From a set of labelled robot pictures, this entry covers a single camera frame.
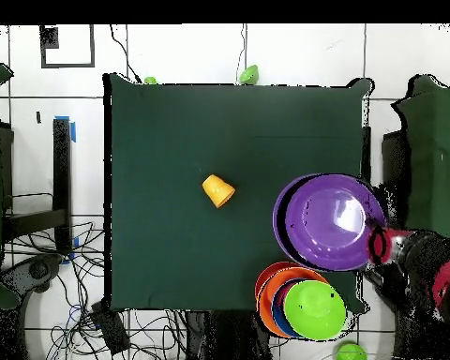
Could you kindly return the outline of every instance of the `blue tape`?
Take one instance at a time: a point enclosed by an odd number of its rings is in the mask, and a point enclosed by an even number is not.
[[[78,237],[74,237],[71,244],[72,244],[72,246],[74,246],[75,248],[79,247],[79,246],[80,246],[79,238],[78,238]],[[68,257],[70,260],[74,260],[74,259],[75,259],[75,253],[74,253],[74,252],[70,252],[70,253],[67,255],[67,257]],[[68,265],[69,263],[70,263],[69,260],[63,260],[63,261],[62,261],[62,265]]]
[[[77,137],[75,135],[75,122],[70,123],[70,138],[74,142],[77,141]]]

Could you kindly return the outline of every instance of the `cable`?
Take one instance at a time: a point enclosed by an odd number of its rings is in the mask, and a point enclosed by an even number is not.
[[[123,46],[123,44],[115,38],[115,35],[113,33],[113,28],[112,28],[111,24],[110,24],[110,31],[112,32],[112,40],[115,41],[116,43],[118,43],[118,45],[120,47],[122,47],[122,50],[124,51],[125,57],[127,59],[127,67],[130,68],[131,72],[133,73],[133,76],[135,76],[135,80],[137,81],[137,83],[138,84],[142,84],[142,81],[140,80],[140,77],[137,76],[137,73],[135,73],[135,71],[131,68],[130,64],[128,63],[127,50],[125,50],[125,47]]]
[[[245,29],[245,24],[242,23],[242,30],[240,31],[240,36],[242,37],[242,39],[244,40],[244,48],[242,49],[242,51],[240,52],[240,55],[238,55],[238,63],[236,65],[236,71],[235,71],[235,82],[238,83],[238,68],[240,68],[240,60],[242,59],[242,53],[245,50],[245,38],[244,38],[244,29]]]

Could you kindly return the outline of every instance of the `green tablecloth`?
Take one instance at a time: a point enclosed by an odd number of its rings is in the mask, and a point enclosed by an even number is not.
[[[321,88],[110,80],[112,308],[253,310],[256,278],[287,259],[272,228],[279,192],[302,174],[359,174],[370,81]],[[236,188],[220,209],[202,189],[211,173]],[[353,274],[341,279],[355,294]]]

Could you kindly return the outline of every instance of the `plastic cup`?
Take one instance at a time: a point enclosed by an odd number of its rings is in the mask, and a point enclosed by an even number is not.
[[[226,203],[235,192],[232,186],[213,174],[203,181],[202,187],[216,208]]]
[[[247,85],[255,85],[259,80],[259,67],[252,65],[247,67],[240,75],[240,83]]]

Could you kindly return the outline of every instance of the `black frame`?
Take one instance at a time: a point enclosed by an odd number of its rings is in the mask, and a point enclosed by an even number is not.
[[[12,208],[10,124],[0,123],[4,211]],[[53,202],[52,210],[31,214],[5,214],[3,240],[9,242],[30,233],[55,229],[57,252],[67,255],[72,250],[70,134],[68,120],[53,120]]]

